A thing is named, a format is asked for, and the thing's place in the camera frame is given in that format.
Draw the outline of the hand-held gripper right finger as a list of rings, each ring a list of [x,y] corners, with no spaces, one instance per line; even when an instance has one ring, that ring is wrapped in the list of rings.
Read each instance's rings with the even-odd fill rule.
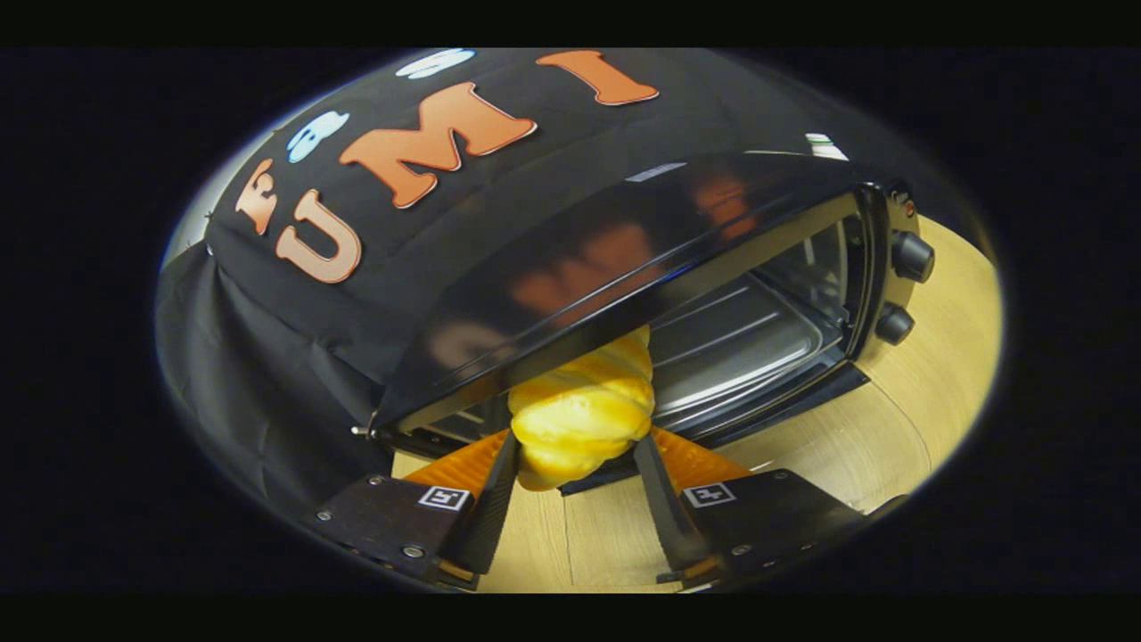
[[[788,470],[754,473],[653,428],[633,460],[669,571],[682,588],[747,588],[810,564],[907,499],[861,512]]]

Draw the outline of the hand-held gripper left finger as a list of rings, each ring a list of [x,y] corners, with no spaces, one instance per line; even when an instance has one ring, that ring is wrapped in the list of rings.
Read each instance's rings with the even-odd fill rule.
[[[402,582],[472,592],[496,556],[518,452],[502,430],[404,479],[366,476],[313,509],[307,525]]]

